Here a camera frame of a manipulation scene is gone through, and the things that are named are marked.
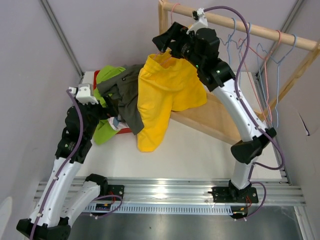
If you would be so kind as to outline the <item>blue hanger of olive shorts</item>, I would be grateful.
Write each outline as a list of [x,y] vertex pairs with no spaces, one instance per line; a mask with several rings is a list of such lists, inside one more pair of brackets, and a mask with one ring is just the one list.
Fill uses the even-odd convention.
[[238,43],[236,41],[233,40],[233,36],[237,30],[237,22],[235,18],[231,18],[233,20],[233,31],[231,34],[228,34],[226,42],[224,42],[221,38],[221,42],[222,44],[226,47],[226,52],[227,52],[227,56],[228,56],[228,64],[231,65],[232,63],[232,55],[231,55],[231,43],[235,44],[235,47],[237,49],[237,53],[239,53],[239,46]]

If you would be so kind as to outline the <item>blue hanger of patterned shorts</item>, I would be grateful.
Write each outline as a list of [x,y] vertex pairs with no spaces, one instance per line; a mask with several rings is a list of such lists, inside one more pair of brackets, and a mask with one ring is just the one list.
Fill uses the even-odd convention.
[[[254,50],[252,47],[249,46],[249,49],[256,55],[256,59],[257,59],[257,65],[260,67],[260,63],[259,63],[259,59],[262,60],[263,62],[263,70],[261,70],[262,67],[260,67],[258,69],[258,77],[261,83],[261,89],[262,89],[262,93],[263,93],[263,98],[264,98],[264,102],[266,105],[266,110],[267,113],[264,113],[263,111],[261,111],[264,119],[266,120],[267,123],[272,124],[272,120],[273,120],[273,116],[272,116],[272,111],[269,105],[269,86],[268,86],[268,74],[267,74],[267,61],[269,60],[270,54],[267,53],[266,56],[262,57],[261,55],[258,54],[258,47],[261,47],[261,49],[263,50],[262,45],[259,43],[256,47],[256,50]],[[262,83],[262,73],[264,73],[264,80],[265,80],[265,84]]]

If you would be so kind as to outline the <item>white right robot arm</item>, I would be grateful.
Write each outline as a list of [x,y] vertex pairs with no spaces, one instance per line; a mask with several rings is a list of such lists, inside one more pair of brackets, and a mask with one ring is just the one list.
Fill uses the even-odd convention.
[[163,34],[152,39],[157,49],[185,59],[197,70],[199,80],[224,105],[239,131],[241,140],[231,146],[235,167],[227,187],[213,187],[215,203],[245,203],[251,197],[258,202],[257,191],[250,183],[253,167],[264,148],[276,136],[256,116],[240,91],[236,76],[227,62],[219,58],[220,40],[216,31],[202,27],[197,31],[174,22]]

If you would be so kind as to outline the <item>pink hanger of yellow shorts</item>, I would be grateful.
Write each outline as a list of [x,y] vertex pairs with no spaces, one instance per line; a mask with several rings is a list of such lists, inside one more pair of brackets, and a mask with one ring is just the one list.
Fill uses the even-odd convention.
[[161,0],[159,3],[159,33],[164,34],[164,33],[170,33],[172,30],[172,25],[174,24],[173,22],[173,11],[176,6],[180,5],[180,3],[175,3],[171,10],[170,10],[170,21],[171,21],[171,26],[169,26],[169,20],[168,20],[168,11],[164,10],[163,3],[165,1]]

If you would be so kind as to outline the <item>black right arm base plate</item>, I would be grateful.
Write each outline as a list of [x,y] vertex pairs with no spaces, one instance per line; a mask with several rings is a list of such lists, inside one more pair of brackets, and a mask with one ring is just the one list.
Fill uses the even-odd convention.
[[252,186],[241,190],[226,186],[215,186],[207,193],[212,195],[214,203],[257,204],[259,202],[257,190]]

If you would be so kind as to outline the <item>dark olive shorts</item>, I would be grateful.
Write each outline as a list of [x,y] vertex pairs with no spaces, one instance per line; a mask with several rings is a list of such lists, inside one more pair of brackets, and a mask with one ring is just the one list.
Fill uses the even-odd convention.
[[134,135],[144,128],[138,111],[138,77],[142,64],[115,67],[107,65],[96,76],[96,90],[105,99],[117,102],[118,114]]

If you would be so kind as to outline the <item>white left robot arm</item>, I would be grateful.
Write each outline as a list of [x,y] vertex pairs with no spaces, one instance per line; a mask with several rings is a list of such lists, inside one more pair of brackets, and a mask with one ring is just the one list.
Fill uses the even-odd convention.
[[96,127],[101,119],[107,118],[106,109],[97,100],[72,101],[44,192],[31,215],[19,220],[16,226],[17,231],[30,240],[66,240],[89,203],[103,199],[123,201],[122,195],[110,192],[106,177],[94,173],[87,176],[81,189],[66,201],[72,182],[92,147]]

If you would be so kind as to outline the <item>yellow shorts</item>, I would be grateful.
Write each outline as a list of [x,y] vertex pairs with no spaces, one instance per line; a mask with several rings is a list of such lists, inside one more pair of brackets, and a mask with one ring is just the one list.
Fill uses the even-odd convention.
[[137,109],[144,128],[137,135],[140,152],[153,152],[163,141],[172,112],[201,107],[206,90],[197,70],[185,59],[150,54],[138,75]]

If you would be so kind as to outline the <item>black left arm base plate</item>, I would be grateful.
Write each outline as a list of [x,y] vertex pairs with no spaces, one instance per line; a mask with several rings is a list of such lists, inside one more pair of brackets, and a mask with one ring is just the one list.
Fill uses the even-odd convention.
[[108,188],[106,191],[100,193],[98,195],[98,197],[102,197],[104,196],[104,198],[102,198],[102,201],[119,201],[119,199],[115,196],[110,196],[110,195],[116,195],[116,196],[120,196],[120,197],[124,197],[124,193],[125,193],[125,186],[124,185],[120,185],[120,184],[111,184],[108,185]]

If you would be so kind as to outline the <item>blue hanger of grey shorts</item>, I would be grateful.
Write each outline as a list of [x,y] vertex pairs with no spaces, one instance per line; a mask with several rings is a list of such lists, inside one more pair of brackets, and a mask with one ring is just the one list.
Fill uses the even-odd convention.
[[[279,104],[279,101],[280,101],[280,68],[281,68],[281,65],[283,63],[283,61],[287,58],[287,56],[293,51],[293,49],[296,47],[296,43],[297,43],[297,36],[295,34],[293,34],[293,37],[294,37],[294,43],[293,43],[293,46],[291,47],[291,49],[282,56],[282,58],[280,60],[275,60],[273,58],[273,53],[271,55],[271,57],[269,59],[271,59],[272,62],[274,62],[276,64],[276,98],[275,98],[275,107],[274,107],[274,111],[275,111],[275,119],[276,119],[276,128],[279,127],[279,111],[278,111],[278,104]],[[267,52],[269,51],[266,51],[264,48],[263,50],[261,49],[261,47],[259,46],[258,47],[258,54],[262,57],[266,56],[267,55]]]

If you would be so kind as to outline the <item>pink patterned shorts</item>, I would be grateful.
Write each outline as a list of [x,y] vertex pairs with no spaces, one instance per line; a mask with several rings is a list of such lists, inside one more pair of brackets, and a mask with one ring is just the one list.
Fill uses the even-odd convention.
[[112,117],[108,118],[107,121],[108,121],[109,125],[111,126],[111,128],[115,131],[120,131],[122,129],[129,128],[128,124],[125,122],[125,120],[122,118],[121,115],[112,116]]

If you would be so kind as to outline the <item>pink hanger of green shorts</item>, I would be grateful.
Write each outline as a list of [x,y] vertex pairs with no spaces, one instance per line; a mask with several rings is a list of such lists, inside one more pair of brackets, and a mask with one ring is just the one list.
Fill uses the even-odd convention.
[[[275,45],[275,47],[274,48],[271,48],[271,50],[269,51],[269,52],[266,52],[266,55],[267,55],[267,53],[269,53],[270,54],[270,57],[271,57],[271,55],[273,54],[273,51],[275,51],[277,48],[278,48],[278,46],[280,45],[280,43],[281,43],[281,40],[282,40],[282,33],[281,33],[281,31],[280,30],[277,30],[277,32],[278,32],[278,42],[277,42],[277,44]],[[238,40],[238,42],[240,42],[240,41],[242,41],[242,43],[241,43],[241,45],[245,45],[246,47],[248,47],[248,49],[249,49],[249,45],[247,45],[246,43],[245,43],[245,40],[244,39],[242,39],[242,38],[240,38],[239,40]],[[259,65],[260,66],[258,66],[258,69],[261,67],[261,70],[263,70],[263,61],[259,58],[258,59],[259,60]],[[265,74],[262,72],[262,83],[263,84],[265,84]],[[259,107],[260,107],[260,110],[261,110],[261,116],[264,118],[264,116],[263,116],[263,114],[262,114],[262,111],[266,114],[267,113],[267,110],[266,110],[266,106],[265,106],[265,109],[263,110],[262,109],[262,103],[260,102],[260,100],[258,99],[258,97],[256,96],[256,99],[257,99],[257,101],[258,101],[258,104],[259,104]]]

